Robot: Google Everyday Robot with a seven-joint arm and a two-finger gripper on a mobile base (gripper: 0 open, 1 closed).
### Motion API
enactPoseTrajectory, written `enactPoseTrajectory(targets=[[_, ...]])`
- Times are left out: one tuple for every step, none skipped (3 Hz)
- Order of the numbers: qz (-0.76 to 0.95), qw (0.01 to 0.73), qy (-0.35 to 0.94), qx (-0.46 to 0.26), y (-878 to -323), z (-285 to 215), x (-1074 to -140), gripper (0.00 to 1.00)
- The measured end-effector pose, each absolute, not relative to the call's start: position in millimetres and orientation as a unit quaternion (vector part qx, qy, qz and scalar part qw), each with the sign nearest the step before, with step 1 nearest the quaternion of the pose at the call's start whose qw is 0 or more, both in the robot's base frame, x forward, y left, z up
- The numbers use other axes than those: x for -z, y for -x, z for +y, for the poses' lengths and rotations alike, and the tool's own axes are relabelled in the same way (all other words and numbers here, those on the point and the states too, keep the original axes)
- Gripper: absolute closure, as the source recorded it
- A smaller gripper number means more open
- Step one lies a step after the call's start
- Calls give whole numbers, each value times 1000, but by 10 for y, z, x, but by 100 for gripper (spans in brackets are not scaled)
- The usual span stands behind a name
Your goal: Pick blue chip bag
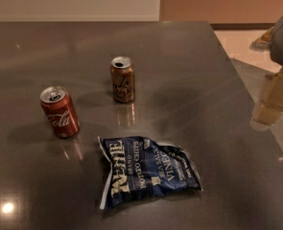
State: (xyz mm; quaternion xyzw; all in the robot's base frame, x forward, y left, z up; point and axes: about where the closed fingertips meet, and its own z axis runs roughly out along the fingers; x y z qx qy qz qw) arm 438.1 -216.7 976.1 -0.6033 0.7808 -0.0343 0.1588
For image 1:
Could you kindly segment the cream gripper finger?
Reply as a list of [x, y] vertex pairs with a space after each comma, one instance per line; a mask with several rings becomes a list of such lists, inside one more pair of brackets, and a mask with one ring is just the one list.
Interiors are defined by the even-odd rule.
[[264, 126], [273, 125], [283, 115], [283, 67], [278, 73], [265, 76], [252, 120]]

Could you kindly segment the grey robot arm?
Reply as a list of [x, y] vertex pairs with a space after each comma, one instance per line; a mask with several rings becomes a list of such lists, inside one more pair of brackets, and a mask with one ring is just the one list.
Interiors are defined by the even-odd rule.
[[264, 127], [270, 127], [283, 115], [283, 15], [272, 29], [270, 57], [281, 69], [265, 76], [259, 101], [252, 112], [252, 121]]

